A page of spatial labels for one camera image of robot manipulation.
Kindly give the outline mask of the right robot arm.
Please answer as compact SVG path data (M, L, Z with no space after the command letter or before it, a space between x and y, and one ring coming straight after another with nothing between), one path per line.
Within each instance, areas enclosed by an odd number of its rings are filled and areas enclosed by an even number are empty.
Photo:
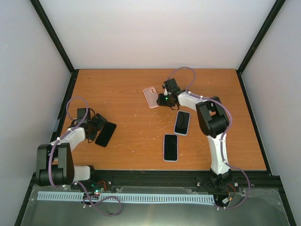
M207 137L211 153L210 179L219 188L230 180L230 165L226 150L226 136L231 126L229 111L217 96L204 97L180 89L175 79L162 85L165 90L158 95L157 104L173 108L184 106L196 111L201 131Z

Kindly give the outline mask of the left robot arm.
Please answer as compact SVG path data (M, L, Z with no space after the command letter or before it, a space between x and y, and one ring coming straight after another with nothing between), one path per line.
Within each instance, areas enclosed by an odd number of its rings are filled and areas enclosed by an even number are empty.
M107 119L91 108L77 110L67 131L49 144L37 149L36 180L39 186L69 185L81 181L86 189L94 189L98 178L92 166L75 166L72 151L83 141L94 141Z

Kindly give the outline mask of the pink phone case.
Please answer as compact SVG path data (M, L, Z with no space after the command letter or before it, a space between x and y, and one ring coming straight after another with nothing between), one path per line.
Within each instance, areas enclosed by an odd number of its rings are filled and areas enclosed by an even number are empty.
M154 87L145 88L143 90L143 93L144 93L144 96L146 98L149 108L152 109L152 108L158 107L158 104L157 104L158 94Z

